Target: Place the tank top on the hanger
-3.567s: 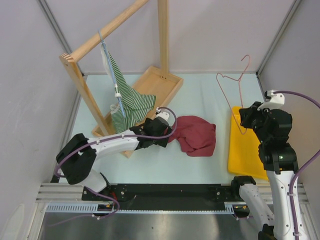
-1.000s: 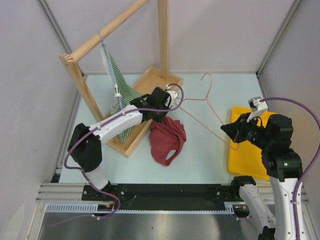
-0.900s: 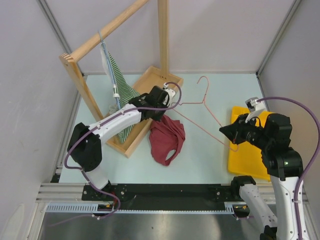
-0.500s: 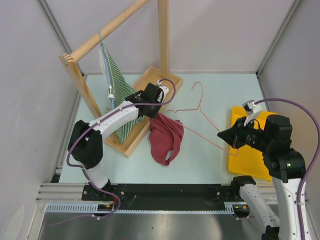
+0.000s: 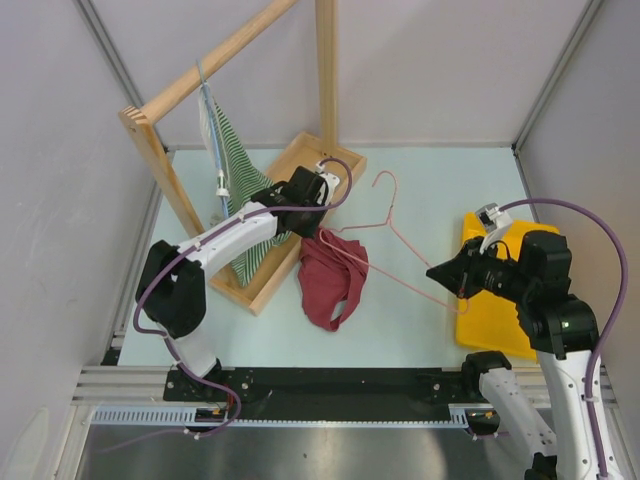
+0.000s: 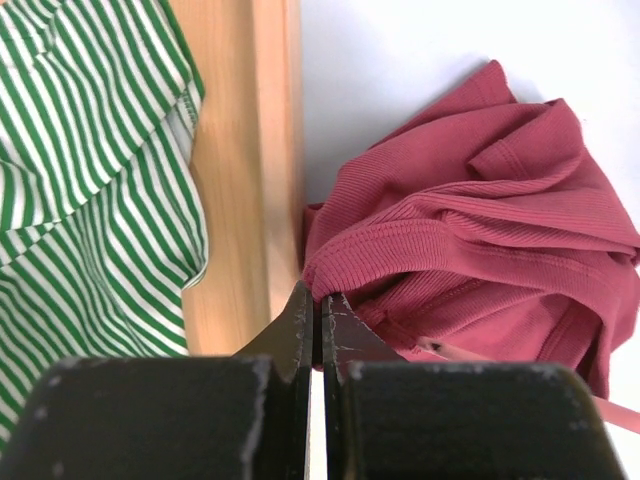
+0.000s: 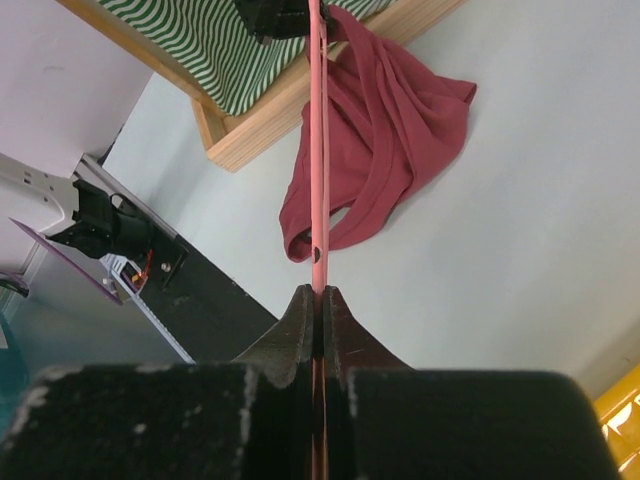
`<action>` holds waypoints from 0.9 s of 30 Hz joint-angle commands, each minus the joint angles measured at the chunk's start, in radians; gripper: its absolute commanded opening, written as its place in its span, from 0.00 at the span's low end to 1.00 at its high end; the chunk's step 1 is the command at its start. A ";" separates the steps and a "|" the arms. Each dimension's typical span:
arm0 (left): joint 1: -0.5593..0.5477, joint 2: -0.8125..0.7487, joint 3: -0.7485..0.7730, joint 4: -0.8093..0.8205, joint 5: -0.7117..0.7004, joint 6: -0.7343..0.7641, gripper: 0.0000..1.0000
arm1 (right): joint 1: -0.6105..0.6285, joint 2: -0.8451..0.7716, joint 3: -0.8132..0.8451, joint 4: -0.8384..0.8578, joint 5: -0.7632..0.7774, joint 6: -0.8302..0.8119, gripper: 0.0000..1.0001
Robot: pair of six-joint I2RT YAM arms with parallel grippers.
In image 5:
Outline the red tank top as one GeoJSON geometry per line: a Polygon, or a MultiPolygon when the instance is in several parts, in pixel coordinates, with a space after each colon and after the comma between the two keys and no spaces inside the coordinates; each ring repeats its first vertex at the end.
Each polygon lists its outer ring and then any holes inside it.
{"type": "Polygon", "coordinates": [[[315,326],[336,332],[360,303],[369,271],[366,249],[321,229],[301,241],[299,260],[304,313],[315,326]]]}

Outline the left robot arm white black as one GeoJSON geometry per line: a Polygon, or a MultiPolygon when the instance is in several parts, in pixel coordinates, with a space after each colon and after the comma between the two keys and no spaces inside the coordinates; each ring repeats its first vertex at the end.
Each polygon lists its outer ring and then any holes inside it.
{"type": "Polygon", "coordinates": [[[202,328],[207,281],[264,241],[289,232],[312,236],[340,183],[321,167],[298,167],[290,180],[256,192],[218,226],[179,245],[161,240],[150,248],[135,295],[136,311],[156,324],[153,332],[169,342],[176,362],[190,370],[185,385],[197,398],[210,399],[221,387],[219,360],[202,328]]]}

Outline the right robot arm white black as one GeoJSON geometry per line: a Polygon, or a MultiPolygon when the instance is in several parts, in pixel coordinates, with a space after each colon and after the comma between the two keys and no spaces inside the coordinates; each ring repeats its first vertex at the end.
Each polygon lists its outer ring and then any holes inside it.
{"type": "Polygon", "coordinates": [[[520,328],[536,352],[553,422],[546,423],[522,391],[500,351],[470,354],[461,388],[473,401],[487,400],[519,452],[529,462],[527,479],[620,479],[599,399],[601,386],[590,365],[599,339],[594,312],[571,294],[572,255],[564,236],[526,233],[518,259],[500,259],[483,240],[466,241],[451,260],[427,270],[460,299],[486,291],[514,304],[520,328]]]}

